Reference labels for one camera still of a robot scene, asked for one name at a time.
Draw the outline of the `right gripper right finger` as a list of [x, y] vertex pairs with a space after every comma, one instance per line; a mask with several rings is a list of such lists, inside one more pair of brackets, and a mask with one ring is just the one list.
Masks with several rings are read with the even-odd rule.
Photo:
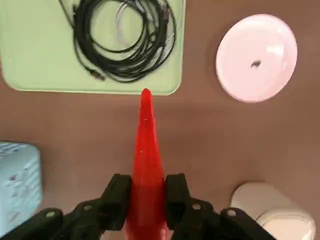
[[173, 240], [271, 240], [273, 236], [243, 210], [216, 212], [207, 201], [191, 197], [183, 173], [165, 178], [165, 218]]

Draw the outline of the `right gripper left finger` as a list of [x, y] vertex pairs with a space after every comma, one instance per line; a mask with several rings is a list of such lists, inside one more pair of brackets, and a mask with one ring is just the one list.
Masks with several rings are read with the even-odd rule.
[[120, 231], [129, 208], [132, 178], [114, 174], [103, 194], [79, 203], [67, 214], [46, 208], [20, 224], [3, 240], [99, 240], [106, 231]]

